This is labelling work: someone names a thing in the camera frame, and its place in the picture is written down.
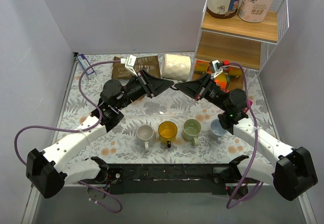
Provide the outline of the brown coffee bag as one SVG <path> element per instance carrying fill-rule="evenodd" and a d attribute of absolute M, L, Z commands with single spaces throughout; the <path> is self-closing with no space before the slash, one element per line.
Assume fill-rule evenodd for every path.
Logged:
<path fill-rule="evenodd" d="M 147 73 L 154 77 L 161 78 L 157 55 L 138 57 L 134 65 L 134 70 L 135 72 L 138 72 L 141 69 L 145 70 Z M 132 75 L 133 74 L 129 72 L 121 62 L 113 63 L 111 76 L 112 79 L 129 79 Z"/>

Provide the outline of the yellow mug black handle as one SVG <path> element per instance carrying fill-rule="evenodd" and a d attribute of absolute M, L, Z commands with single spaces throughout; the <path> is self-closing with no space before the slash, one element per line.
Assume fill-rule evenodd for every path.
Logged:
<path fill-rule="evenodd" d="M 178 133 L 178 128 L 175 123 L 171 121 L 162 122 L 158 127 L 159 140 L 165 144 L 167 148 L 171 148 Z"/>

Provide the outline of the orange pink Scrub Mommy box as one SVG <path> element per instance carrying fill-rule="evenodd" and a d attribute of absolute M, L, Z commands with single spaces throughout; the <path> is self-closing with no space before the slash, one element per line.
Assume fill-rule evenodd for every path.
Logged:
<path fill-rule="evenodd" d="M 252 104 L 253 104 L 253 102 L 251 100 L 249 100 L 248 106 L 243 109 L 243 112 L 244 113 L 247 113 L 250 110 Z"/>

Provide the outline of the light green mug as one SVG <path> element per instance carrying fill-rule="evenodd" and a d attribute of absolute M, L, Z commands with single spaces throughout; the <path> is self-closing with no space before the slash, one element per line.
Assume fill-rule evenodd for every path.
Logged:
<path fill-rule="evenodd" d="M 201 133 L 201 124 L 196 119 L 186 120 L 182 128 L 182 137 L 191 142 L 194 146 L 199 146 L 198 137 Z"/>

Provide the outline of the cream beige mug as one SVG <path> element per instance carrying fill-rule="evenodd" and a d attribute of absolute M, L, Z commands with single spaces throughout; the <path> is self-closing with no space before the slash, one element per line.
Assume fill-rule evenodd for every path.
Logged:
<path fill-rule="evenodd" d="M 160 65 L 160 75 L 164 79 L 187 81 L 191 70 L 189 56 L 165 54 Z"/>

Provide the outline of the white speckled mug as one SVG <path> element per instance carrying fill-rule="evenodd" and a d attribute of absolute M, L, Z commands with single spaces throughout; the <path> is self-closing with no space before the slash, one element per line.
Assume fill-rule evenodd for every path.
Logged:
<path fill-rule="evenodd" d="M 155 130 L 149 125 L 142 125 L 137 129 L 135 139 L 148 152 L 156 140 Z"/>

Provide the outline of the orange sponge pack lying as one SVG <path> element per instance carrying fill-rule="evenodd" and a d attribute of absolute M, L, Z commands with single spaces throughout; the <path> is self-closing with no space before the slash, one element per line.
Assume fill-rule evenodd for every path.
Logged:
<path fill-rule="evenodd" d="M 222 72 L 214 79 L 214 81 L 222 90 L 227 90 L 230 84 L 230 76 Z"/>

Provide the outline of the orange sponge box right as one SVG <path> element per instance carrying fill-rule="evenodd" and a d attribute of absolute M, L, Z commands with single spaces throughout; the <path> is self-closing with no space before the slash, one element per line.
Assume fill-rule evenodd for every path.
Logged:
<path fill-rule="evenodd" d="M 229 66 L 226 71 L 231 78 L 239 78 L 243 75 L 243 72 L 239 67 Z"/>

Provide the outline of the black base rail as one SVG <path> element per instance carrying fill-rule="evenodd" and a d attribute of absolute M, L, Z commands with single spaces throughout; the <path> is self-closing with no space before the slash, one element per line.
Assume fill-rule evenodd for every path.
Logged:
<path fill-rule="evenodd" d="M 108 185 L 113 195 L 162 193 L 227 194 L 240 177 L 229 164 L 108 164 L 106 173 L 89 184 Z"/>

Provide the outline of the pale blue footed mug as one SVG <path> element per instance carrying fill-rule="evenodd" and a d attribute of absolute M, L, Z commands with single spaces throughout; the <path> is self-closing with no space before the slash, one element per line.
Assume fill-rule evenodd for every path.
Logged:
<path fill-rule="evenodd" d="M 223 129 L 219 119 L 215 119 L 210 123 L 210 136 L 217 142 L 221 142 L 221 138 L 226 135 L 227 130 Z"/>

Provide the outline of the purple white box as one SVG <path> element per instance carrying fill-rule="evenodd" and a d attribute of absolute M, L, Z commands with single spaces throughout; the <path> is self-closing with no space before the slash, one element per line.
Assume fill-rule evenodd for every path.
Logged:
<path fill-rule="evenodd" d="M 90 67 L 90 63 L 84 54 L 78 54 L 76 56 L 76 58 L 84 70 L 86 70 L 88 67 Z M 97 76 L 97 74 L 93 68 L 89 68 L 86 71 L 86 76 L 89 80 L 91 80 L 91 79 L 94 79 Z"/>

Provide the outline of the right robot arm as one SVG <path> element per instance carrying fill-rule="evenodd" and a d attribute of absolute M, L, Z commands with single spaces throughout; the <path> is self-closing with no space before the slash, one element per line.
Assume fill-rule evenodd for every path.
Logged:
<path fill-rule="evenodd" d="M 286 200 L 292 201 L 318 183 L 310 152 L 281 142 L 257 126 L 255 119 L 244 112 L 247 96 L 242 89 L 224 92 L 209 74 L 197 80 L 177 83 L 175 88 L 195 99 L 206 99 L 223 110 L 218 115 L 220 125 L 232 135 L 253 146 L 267 159 L 267 163 L 254 161 L 254 156 L 242 155 L 216 173 L 217 178 L 242 182 L 252 178 L 273 186 Z"/>

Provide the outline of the orange sponge box left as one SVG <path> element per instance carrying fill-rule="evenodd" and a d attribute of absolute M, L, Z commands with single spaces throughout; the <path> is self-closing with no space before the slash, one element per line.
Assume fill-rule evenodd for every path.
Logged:
<path fill-rule="evenodd" d="M 194 72 L 204 74 L 209 71 L 210 63 L 208 61 L 197 59 L 195 62 Z"/>

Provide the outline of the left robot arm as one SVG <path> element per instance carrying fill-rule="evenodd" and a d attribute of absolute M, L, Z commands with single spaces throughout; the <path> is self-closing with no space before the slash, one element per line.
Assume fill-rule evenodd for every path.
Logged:
<path fill-rule="evenodd" d="M 58 143 L 41 152 L 33 149 L 27 155 L 26 176 L 44 198 L 56 195 L 66 184 L 88 179 L 103 183 L 108 177 L 108 165 L 99 157 L 71 164 L 70 160 L 92 141 L 112 130 L 124 117 L 121 109 L 140 97 L 156 97 L 172 87 L 171 80 L 151 76 L 144 70 L 132 76 L 126 85 L 108 80 L 100 93 L 98 109 Z"/>

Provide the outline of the white wrapped tissue roll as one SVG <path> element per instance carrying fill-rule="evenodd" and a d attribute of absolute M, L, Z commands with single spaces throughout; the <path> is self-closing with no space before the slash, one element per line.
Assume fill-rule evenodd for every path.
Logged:
<path fill-rule="evenodd" d="M 265 19 L 273 0 L 242 0 L 238 11 L 240 19 L 250 23 L 260 23 Z"/>

